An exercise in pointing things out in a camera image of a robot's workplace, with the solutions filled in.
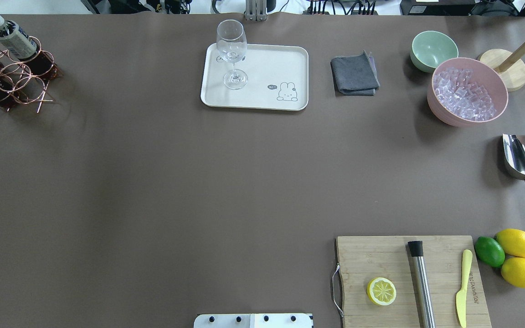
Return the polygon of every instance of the black muddler tip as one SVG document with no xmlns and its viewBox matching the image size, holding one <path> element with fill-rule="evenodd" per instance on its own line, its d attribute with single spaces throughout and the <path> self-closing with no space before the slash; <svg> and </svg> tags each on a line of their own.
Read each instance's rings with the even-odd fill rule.
<svg viewBox="0 0 525 328">
<path fill-rule="evenodd" d="M 422 256 L 422 241 L 409 241 L 408 249 L 410 249 L 410 256 Z"/>
</svg>

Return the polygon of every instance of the folded cloth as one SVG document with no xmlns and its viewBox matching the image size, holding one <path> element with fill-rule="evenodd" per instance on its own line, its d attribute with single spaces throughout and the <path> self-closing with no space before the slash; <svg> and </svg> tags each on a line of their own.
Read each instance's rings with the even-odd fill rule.
<svg viewBox="0 0 525 328">
<path fill-rule="evenodd" d="M 373 96 L 380 87 L 374 58 L 366 52 L 360 56 L 333 58 L 331 69 L 338 91 L 346 96 Z"/>
</svg>

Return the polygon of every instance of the yellow lemon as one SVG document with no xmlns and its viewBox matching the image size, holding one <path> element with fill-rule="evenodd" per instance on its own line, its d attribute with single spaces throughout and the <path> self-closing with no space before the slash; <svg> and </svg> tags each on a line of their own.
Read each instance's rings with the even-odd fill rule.
<svg viewBox="0 0 525 328">
<path fill-rule="evenodd" d="M 396 287 L 386 278 L 378 277 L 370 281 L 368 298 L 377 305 L 390 305 L 396 299 Z"/>
<path fill-rule="evenodd" d="M 502 265 L 502 277 L 510 284 L 525 288 L 525 259 L 523 257 L 511 257 Z"/>
<path fill-rule="evenodd" d="M 504 229 L 495 235 L 495 240 L 509 255 L 525 257 L 525 231 Z"/>
</svg>

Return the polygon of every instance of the lime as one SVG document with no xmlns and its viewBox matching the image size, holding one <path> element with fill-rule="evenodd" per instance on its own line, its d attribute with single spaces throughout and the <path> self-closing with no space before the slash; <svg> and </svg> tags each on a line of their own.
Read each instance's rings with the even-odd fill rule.
<svg viewBox="0 0 525 328">
<path fill-rule="evenodd" d="M 504 229 L 496 233 L 495 240 L 502 246 L 506 254 L 525 257 L 525 231 Z"/>
<path fill-rule="evenodd" d="M 525 288 L 525 259 L 523 257 L 511 257 L 502 265 L 502 277 L 510 284 Z"/>
<path fill-rule="evenodd" d="M 493 238 L 479 237 L 475 242 L 475 254 L 481 262 L 488 266 L 498 268 L 504 263 L 506 255 L 502 246 Z"/>
<path fill-rule="evenodd" d="M 378 277 L 368 284 L 367 294 L 377 305 L 390 305 L 396 299 L 396 287 L 390 280 Z"/>
</svg>

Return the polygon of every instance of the lemon slice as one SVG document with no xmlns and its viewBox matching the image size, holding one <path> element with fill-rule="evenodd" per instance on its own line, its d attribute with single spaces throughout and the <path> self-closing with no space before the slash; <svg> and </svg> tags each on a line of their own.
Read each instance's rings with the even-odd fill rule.
<svg viewBox="0 0 525 328">
<path fill-rule="evenodd" d="M 377 305 L 390 305 L 396 299 L 396 287 L 390 280 L 378 277 L 368 284 L 367 294 Z"/>
</svg>

